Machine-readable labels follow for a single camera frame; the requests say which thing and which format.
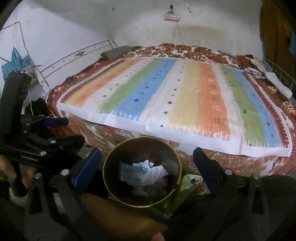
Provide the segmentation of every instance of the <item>bed sheet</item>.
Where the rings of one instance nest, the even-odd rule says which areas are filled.
[[[191,47],[183,45],[162,45],[158,47],[135,47],[133,53],[127,54],[127,57],[143,57],[143,56],[161,56],[161,57],[175,57],[183,59],[195,59],[198,61],[206,61],[212,63],[220,63],[225,66],[236,67],[240,69],[252,68],[257,69],[250,61],[251,56],[231,56],[225,53],[214,53],[209,49],[200,47]],[[52,90],[49,96],[49,108],[54,116],[67,116],[70,119],[68,128],[59,130],[60,133],[76,133],[83,134],[86,140],[92,146],[99,147],[104,151],[110,151],[116,144],[122,140],[140,135],[139,133],[119,130],[117,128],[107,127],[95,123],[88,122],[72,114],[58,110],[57,101],[69,88],[79,83],[98,70],[108,66],[111,61],[98,61],[97,63],[89,66],[81,73],[69,77],[66,81]],[[262,78],[260,74],[255,74],[256,79]],[[252,172],[257,172],[260,175],[270,175],[276,173],[287,173],[294,169],[294,156],[295,156],[295,133],[294,122],[289,121],[295,118],[295,109],[290,102],[281,96],[277,89],[270,85],[267,80],[257,80],[257,84],[264,89],[273,102],[281,109],[282,115],[289,123],[289,132],[291,135],[291,149],[292,153],[289,157],[270,156],[265,158],[252,158],[247,156],[229,155],[217,151],[204,150],[206,154],[216,159],[224,168],[231,168],[237,174],[250,175]],[[178,142],[168,141],[179,153],[182,159],[183,171],[185,173],[197,172],[192,162],[192,151],[194,146],[180,144]]]

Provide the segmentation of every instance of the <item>pink power strip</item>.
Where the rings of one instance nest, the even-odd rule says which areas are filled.
[[[165,14],[165,21],[179,22],[180,16],[177,14],[166,13]]]

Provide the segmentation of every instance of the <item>brown curtain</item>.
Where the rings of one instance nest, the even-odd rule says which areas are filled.
[[[293,56],[289,52],[292,29],[272,0],[264,0],[260,15],[260,37],[265,57],[293,76]],[[291,80],[283,76],[287,84]]]

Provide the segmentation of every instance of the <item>colorful striped blanket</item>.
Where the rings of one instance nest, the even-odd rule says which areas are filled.
[[[98,124],[228,154],[291,154],[281,110],[250,74],[220,64],[119,59],[63,93],[57,107]]]

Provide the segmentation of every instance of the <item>green stripe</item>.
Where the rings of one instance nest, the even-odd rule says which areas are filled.
[[[258,111],[251,102],[246,93],[244,86],[235,77],[234,73],[230,68],[221,67],[222,73],[224,74],[226,83],[231,87],[234,95],[234,99],[239,106],[241,111],[241,116],[244,122],[244,135],[246,142],[250,142],[252,145],[256,145],[256,142],[265,143],[264,129],[261,124],[261,119],[259,117]]]
[[[151,72],[160,64],[161,58],[154,58],[144,68],[133,75],[127,83],[120,86],[112,96],[105,100],[99,107],[99,113],[111,113],[111,111],[122,102]]]

